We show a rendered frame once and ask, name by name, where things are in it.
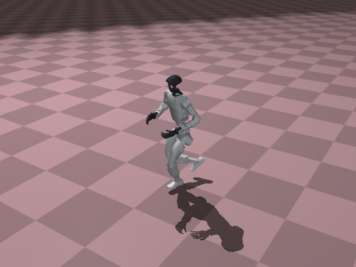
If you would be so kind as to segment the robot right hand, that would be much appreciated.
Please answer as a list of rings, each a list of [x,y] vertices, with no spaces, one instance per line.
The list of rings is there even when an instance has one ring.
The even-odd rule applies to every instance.
[[[147,116],[147,119],[146,119],[146,124],[149,123],[149,121],[151,121],[152,119],[155,119],[156,118],[156,115],[158,115],[157,112],[154,112],[154,113],[151,113]]]

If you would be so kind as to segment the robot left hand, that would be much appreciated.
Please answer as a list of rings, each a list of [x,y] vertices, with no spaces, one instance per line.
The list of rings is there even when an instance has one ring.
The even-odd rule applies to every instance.
[[[166,130],[169,133],[161,132],[161,136],[163,138],[167,139],[167,138],[173,137],[175,134],[179,134],[178,131],[180,131],[180,130],[181,130],[181,127],[177,127],[177,128],[175,128],[175,130],[172,130],[172,131]]]

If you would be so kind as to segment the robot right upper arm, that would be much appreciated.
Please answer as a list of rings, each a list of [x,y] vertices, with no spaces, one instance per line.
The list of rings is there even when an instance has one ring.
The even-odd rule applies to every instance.
[[[168,107],[169,107],[168,102],[167,102],[167,94],[168,94],[168,92],[170,92],[170,90],[166,90],[166,91],[164,92],[164,102],[163,102],[163,104],[161,105],[165,110],[167,110]]]

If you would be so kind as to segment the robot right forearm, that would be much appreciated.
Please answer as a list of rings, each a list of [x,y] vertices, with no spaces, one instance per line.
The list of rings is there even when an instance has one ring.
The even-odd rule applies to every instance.
[[[162,103],[163,104],[163,103]],[[162,105],[161,104],[161,105]],[[158,118],[164,111],[165,109],[160,105],[160,107],[156,110],[156,112],[158,113],[158,115],[156,115],[156,118]]]

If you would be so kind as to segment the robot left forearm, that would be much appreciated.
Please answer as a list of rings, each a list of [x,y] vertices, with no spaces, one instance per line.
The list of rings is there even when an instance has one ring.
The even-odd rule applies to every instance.
[[[187,123],[185,123],[185,124],[183,124],[181,126],[178,126],[178,127],[181,127],[181,130],[178,131],[179,134],[182,133],[183,131],[188,130],[191,127],[195,127],[199,122],[200,122],[200,119],[197,117],[193,121],[190,120]]]

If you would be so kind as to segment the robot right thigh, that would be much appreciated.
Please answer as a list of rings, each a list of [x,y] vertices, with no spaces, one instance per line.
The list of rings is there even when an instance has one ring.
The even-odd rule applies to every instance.
[[[174,128],[172,130],[175,130]],[[175,144],[175,142],[177,141],[178,135],[175,134],[173,137],[167,138],[166,140],[166,145],[165,145],[165,152],[166,152],[166,157],[167,159],[169,159],[170,156],[170,152]]]

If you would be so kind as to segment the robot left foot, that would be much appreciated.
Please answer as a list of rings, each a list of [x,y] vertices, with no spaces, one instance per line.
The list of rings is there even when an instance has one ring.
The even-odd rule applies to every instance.
[[[180,186],[180,185],[183,185],[183,184],[184,184],[183,179],[180,179],[180,180],[181,180],[180,182],[174,180],[172,183],[170,183],[170,184],[167,185],[167,188],[168,188],[168,189],[173,189],[173,188],[176,188],[176,187],[178,187],[178,186]]]

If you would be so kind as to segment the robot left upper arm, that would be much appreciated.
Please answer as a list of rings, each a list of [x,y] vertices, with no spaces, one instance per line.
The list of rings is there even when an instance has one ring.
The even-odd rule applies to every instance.
[[[179,101],[181,107],[183,109],[185,109],[192,117],[192,121],[195,119],[195,118],[199,118],[200,119],[200,116],[199,114],[195,111],[195,109],[192,107],[192,104],[189,100],[185,99],[185,98],[182,98],[180,101]]]

